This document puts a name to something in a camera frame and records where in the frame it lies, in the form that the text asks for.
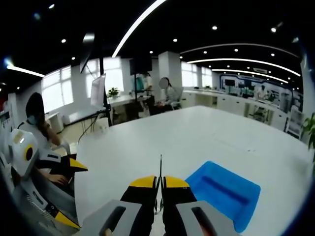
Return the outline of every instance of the black ceiling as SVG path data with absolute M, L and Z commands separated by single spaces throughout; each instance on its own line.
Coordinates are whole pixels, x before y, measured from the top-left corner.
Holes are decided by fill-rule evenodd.
M 7 1 L 1 6 L 1 59 L 11 58 L 14 65 L 41 74 L 78 64 L 78 52 L 87 31 L 102 38 L 102 46 L 93 57 L 110 57 L 129 27 L 154 0 L 99 1 L 99 0 L 43 0 Z M 167 0 L 135 30 L 118 53 L 123 58 L 164 51 L 184 52 L 190 49 L 225 43 L 255 43 L 287 50 L 298 57 L 276 49 L 257 46 L 224 46 L 201 49 L 182 54 L 184 61 L 213 58 L 242 58 L 266 61 L 301 73 L 299 43 L 292 43 L 299 35 L 295 26 L 301 20 L 296 8 L 284 8 L 272 3 L 253 6 L 247 2 L 207 0 Z M 283 23 L 276 33 L 271 27 Z M 272 71 L 271 76 L 291 77 L 289 86 L 302 86 L 302 77 L 285 70 L 249 62 L 205 62 L 200 66 L 247 70 L 257 67 Z M 0 70 L 0 82 L 7 83 L 2 92 L 22 91 L 41 78 L 21 72 Z

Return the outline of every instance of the face mask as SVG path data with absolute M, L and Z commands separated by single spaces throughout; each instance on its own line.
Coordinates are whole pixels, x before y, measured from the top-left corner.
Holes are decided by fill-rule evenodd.
M 37 119 L 36 119 L 35 116 L 30 116 L 30 117 L 28 117 L 28 121 L 29 121 L 29 123 L 32 124 L 32 125 L 36 125 L 36 124 L 37 124 Z

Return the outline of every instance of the window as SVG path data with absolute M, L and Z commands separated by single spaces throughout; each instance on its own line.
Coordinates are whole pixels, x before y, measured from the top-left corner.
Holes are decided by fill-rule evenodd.
M 73 103 L 71 67 L 46 75 L 41 83 L 45 112 Z
M 210 86 L 212 87 L 212 70 L 202 67 L 201 68 L 202 73 L 202 86 Z
M 124 91 L 123 71 L 120 58 L 104 58 L 104 73 L 106 93 L 112 88 L 118 88 L 119 91 Z M 91 97 L 92 82 L 100 76 L 99 59 L 94 59 L 88 62 L 86 73 L 86 92 L 87 97 Z
M 183 87 L 198 86 L 197 66 L 182 62 L 182 84 Z

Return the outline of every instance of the blue plastic container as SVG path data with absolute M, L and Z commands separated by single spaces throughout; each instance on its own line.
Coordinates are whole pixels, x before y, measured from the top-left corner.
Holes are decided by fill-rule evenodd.
M 243 232 L 255 211 L 260 186 L 208 161 L 186 179 L 198 201 L 207 201 Z

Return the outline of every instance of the person sitting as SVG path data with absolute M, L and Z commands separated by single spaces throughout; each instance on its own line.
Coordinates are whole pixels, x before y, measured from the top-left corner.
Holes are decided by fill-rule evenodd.
M 172 111 L 172 103 L 178 102 L 180 95 L 173 88 L 169 79 L 167 77 L 162 78 L 161 80 L 167 81 L 167 88 L 162 90 L 162 93 L 165 97 L 165 100 L 157 102 L 154 106 L 149 107 L 150 115 L 157 115 L 163 112 Z
M 27 120 L 22 122 L 18 126 L 18 129 L 31 132 L 35 136 L 39 148 L 49 149 L 50 142 L 57 146 L 61 144 L 60 138 L 45 121 L 43 99 L 39 93 L 35 92 L 30 96 L 26 104 L 26 116 Z M 58 186 L 71 196 L 74 196 L 73 190 L 67 187 L 68 182 L 74 176 L 74 173 L 66 173 L 62 168 L 38 170 L 54 185 Z

